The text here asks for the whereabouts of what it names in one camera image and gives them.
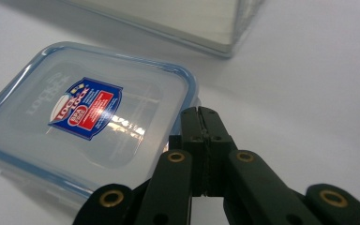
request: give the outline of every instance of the plastic food container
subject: plastic food container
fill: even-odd
[[[64,0],[141,29],[230,57],[263,0]]]
[[[82,198],[111,183],[135,188],[197,94],[182,67],[54,44],[0,93],[0,165]]]

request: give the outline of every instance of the black bracket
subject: black bracket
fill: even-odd
[[[231,225],[360,224],[360,202],[330,185],[289,189],[257,154],[238,150],[217,112],[181,112],[181,135],[169,138],[152,178],[129,189],[96,190],[74,225],[186,225],[192,197],[223,197]]]

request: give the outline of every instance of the white background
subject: white background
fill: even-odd
[[[232,59],[51,0],[0,0],[0,90],[46,46],[75,41],[173,62],[200,82],[240,149],[301,193],[328,183],[360,200],[360,1],[267,0]],[[0,224],[71,224],[73,210],[0,176]],[[194,201],[193,224],[225,224]]]

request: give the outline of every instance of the product label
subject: product label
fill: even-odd
[[[49,125],[91,140],[112,120],[121,103],[122,89],[83,78],[57,101]]]

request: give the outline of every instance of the container lid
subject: container lid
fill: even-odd
[[[111,183],[135,188],[197,93],[182,67],[54,44],[0,94],[0,159],[84,197]]]

